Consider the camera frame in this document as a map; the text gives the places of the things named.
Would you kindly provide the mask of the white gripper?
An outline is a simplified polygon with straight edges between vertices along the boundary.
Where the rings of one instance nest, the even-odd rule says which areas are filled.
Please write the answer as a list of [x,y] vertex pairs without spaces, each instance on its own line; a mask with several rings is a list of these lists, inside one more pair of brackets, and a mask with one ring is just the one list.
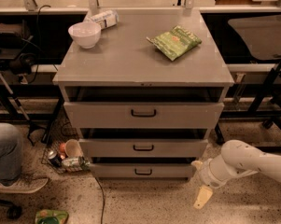
[[194,208],[202,209],[212,197],[212,189],[218,189],[226,184],[226,165],[221,155],[204,162],[193,161],[191,165],[198,170],[199,177],[204,183],[198,188],[198,194],[193,204]]

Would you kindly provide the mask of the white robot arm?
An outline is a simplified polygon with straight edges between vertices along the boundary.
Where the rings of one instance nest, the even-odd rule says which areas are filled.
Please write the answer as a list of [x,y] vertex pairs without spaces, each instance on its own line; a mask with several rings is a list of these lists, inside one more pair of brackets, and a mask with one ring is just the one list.
[[281,155],[267,153],[240,140],[225,142],[220,154],[207,161],[193,161],[201,180],[193,207],[202,209],[213,195],[213,190],[228,181],[256,173],[269,176],[281,183]]

